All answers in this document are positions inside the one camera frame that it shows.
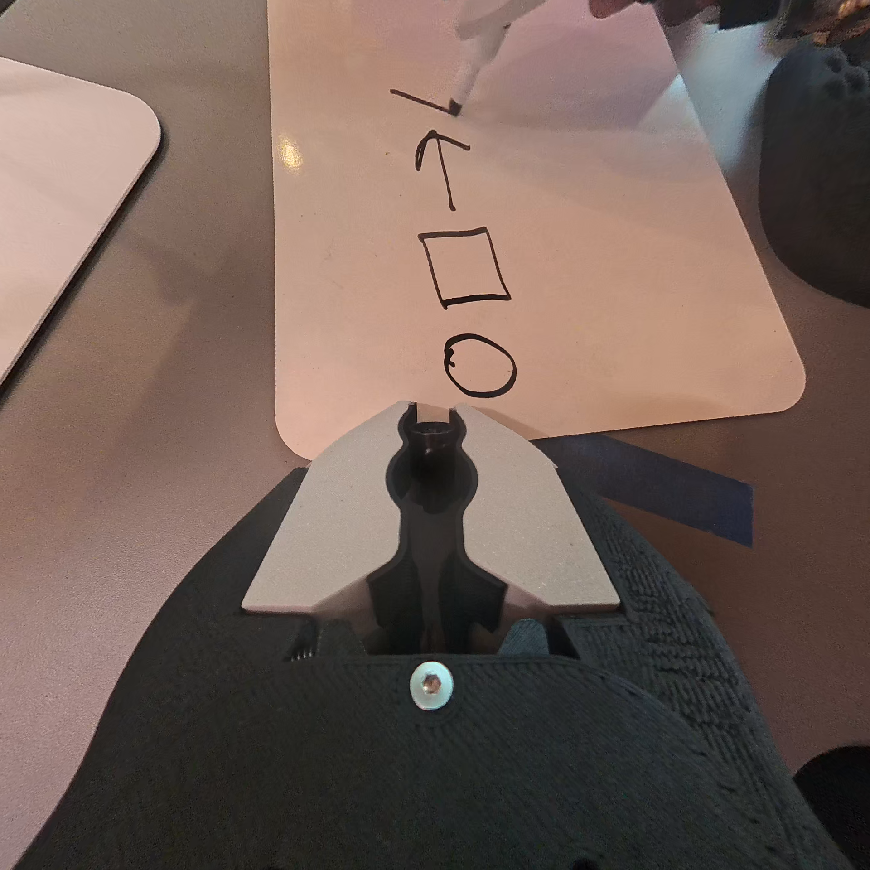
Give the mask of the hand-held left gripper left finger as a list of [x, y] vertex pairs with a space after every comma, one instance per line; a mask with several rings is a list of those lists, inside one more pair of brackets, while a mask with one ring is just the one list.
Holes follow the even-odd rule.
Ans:
[[347, 621], [385, 651], [418, 652], [419, 576], [389, 473], [416, 421], [416, 403], [399, 401], [311, 461], [242, 600], [246, 614]]

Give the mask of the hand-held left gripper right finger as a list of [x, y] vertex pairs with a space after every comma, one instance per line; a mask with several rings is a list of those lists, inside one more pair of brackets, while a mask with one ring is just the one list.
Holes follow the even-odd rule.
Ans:
[[467, 405], [450, 412], [450, 548], [442, 564], [442, 635], [492, 649], [520, 619], [613, 614], [620, 596], [556, 465]]

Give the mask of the white whiteboard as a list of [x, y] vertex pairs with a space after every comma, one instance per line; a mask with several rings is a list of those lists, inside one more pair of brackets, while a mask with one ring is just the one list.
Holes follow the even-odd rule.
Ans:
[[804, 366], [655, 13], [544, 3], [451, 116], [457, 6], [267, 3], [289, 449], [401, 400], [528, 439], [795, 405]]

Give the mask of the black dry erase marker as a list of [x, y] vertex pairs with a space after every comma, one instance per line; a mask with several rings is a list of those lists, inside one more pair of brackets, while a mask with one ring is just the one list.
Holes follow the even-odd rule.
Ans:
[[454, 23], [462, 57], [448, 103], [452, 116], [462, 113], [481, 71], [495, 59], [512, 24], [542, 4], [542, 1], [462, 2]]

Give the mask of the blue tape strip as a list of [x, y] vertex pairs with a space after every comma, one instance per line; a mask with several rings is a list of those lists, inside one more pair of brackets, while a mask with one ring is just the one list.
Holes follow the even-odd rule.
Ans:
[[596, 493], [735, 544], [754, 545], [751, 484], [603, 433], [533, 440], [561, 470]]

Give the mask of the black textured cushion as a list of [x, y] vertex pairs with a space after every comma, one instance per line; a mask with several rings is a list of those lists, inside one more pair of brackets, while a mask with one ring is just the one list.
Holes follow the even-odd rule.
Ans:
[[767, 242], [816, 290], [869, 306], [868, 63], [799, 43], [767, 82], [759, 218]]

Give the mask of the white metal desk stand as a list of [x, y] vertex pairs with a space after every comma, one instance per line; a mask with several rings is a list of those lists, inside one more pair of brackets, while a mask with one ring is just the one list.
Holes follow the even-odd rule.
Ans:
[[1, 59], [1, 378], [154, 157], [138, 97]]

